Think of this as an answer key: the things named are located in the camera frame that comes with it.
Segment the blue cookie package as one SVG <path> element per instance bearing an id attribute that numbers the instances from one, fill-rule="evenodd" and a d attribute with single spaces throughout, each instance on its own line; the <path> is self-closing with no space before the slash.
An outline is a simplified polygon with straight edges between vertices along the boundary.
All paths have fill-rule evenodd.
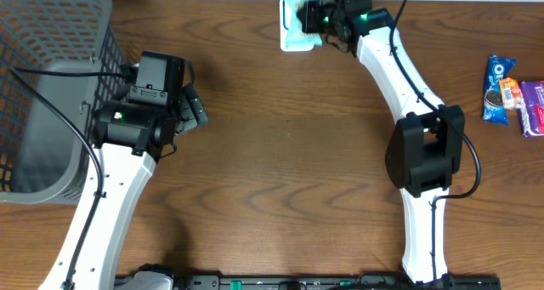
<path id="1" fill-rule="evenodd" d="M 483 115 L 485 122 L 508 126 L 507 112 L 502 102 L 500 81 L 515 66 L 516 60 L 490 55 L 484 80 Z"/>

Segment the orange white snack bar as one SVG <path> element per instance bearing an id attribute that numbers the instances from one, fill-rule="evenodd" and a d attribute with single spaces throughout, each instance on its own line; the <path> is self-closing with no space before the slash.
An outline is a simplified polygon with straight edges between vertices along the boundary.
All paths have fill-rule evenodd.
<path id="1" fill-rule="evenodd" d="M 511 77 L 499 81 L 502 105 L 508 110 L 519 110 L 524 105 L 519 82 Z"/>

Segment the red purple pad package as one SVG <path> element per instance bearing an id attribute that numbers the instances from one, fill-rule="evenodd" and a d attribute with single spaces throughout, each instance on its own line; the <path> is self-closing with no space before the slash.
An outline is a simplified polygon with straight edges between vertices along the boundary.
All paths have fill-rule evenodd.
<path id="1" fill-rule="evenodd" d="M 543 81 L 522 82 L 522 108 L 518 116 L 525 137 L 543 135 Z"/>

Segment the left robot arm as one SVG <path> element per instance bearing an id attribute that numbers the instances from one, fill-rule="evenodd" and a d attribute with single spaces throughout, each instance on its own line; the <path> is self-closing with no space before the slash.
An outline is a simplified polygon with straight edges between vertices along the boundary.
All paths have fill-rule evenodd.
<path id="1" fill-rule="evenodd" d="M 94 114 L 81 198 L 42 289 L 112 289 L 134 209 L 175 137 L 207 122 L 192 64 L 145 51 Z"/>

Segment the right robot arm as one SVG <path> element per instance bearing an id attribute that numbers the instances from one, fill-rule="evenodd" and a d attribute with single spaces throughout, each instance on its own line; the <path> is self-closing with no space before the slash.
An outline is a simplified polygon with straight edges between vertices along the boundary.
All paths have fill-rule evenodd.
<path id="1" fill-rule="evenodd" d="M 424 82 L 406 53 L 394 17 L 371 0 L 282 0 L 281 47 L 307 51 L 336 37 L 371 74 L 394 119 L 385 164 L 405 219 L 402 270 L 413 286 L 444 287 L 445 202 L 458 172 L 464 115 Z"/>

